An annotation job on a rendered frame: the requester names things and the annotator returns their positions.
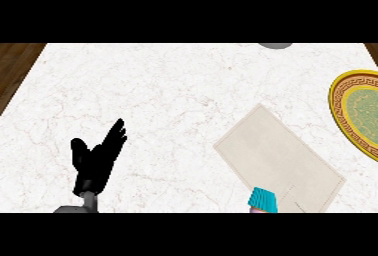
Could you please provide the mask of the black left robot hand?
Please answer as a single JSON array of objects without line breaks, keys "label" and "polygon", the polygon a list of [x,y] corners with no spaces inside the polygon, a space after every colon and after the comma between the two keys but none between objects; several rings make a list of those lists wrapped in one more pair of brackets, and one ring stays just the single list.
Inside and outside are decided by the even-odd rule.
[{"label": "black left robot hand", "polygon": [[126,141],[123,119],[117,120],[102,143],[93,149],[89,149],[80,138],[71,140],[73,165],[77,170],[73,193],[77,196],[87,191],[95,195],[102,193]]}]

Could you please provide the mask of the beige placemat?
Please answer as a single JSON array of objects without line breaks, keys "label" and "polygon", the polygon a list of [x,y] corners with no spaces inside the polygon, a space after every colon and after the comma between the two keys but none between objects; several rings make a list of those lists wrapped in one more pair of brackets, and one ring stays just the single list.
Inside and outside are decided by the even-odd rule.
[{"label": "beige placemat", "polygon": [[279,212],[327,211],[346,179],[262,104],[214,149],[248,189],[275,193]]}]

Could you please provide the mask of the yellow green patterned plate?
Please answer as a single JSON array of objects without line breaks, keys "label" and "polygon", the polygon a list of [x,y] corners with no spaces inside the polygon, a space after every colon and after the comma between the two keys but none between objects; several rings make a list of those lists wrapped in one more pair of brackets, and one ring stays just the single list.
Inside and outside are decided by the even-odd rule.
[{"label": "yellow green patterned plate", "polygon": [[343,73],[333,82],[328,102],[344,136],[378,161],[378,71]]}]

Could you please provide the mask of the cupcake with teal frosting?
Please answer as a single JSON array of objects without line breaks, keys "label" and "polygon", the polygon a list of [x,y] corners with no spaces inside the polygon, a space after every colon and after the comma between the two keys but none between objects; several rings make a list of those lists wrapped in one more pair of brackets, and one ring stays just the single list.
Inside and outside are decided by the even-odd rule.
[{"label": "cupcake with teal frosting", "polygon": [[278,203],[275,193],[260,187],[256,187],[248,199],[248,205],[254,211],[276,213]]}]

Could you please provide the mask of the grey round object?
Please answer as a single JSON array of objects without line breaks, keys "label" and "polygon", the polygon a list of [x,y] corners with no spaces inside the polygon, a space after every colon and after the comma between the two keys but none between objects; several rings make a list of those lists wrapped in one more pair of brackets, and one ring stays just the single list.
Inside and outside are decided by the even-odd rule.
[{"label": "grey round object", "polygon": [[285,49],[293,45],[293,43],[259,43],[259,44],[268,49],[275,49],[275,50]]}]

